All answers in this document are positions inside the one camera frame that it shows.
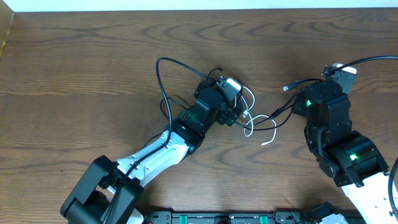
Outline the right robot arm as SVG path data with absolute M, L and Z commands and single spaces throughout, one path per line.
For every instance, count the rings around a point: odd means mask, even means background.
M 397 190 L 377 146 L 353 130 L 351 103 L 331 81 L 305 87 L 296 101 L 305 141 L 319 168 L 341 188 L 366 223 L 397 223 Z

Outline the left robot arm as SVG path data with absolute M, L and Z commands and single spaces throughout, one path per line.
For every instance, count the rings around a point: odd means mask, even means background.
M 243 86 L 233 78 L 203 80 L 193 106 L 166 126 L 159 138 L 116 161 L 95 159 L 61 206 L 69 223 L 143 223 L 136 209 L 144 187 L 202 144 L 214 123 L 231 126 L 243 112 Z

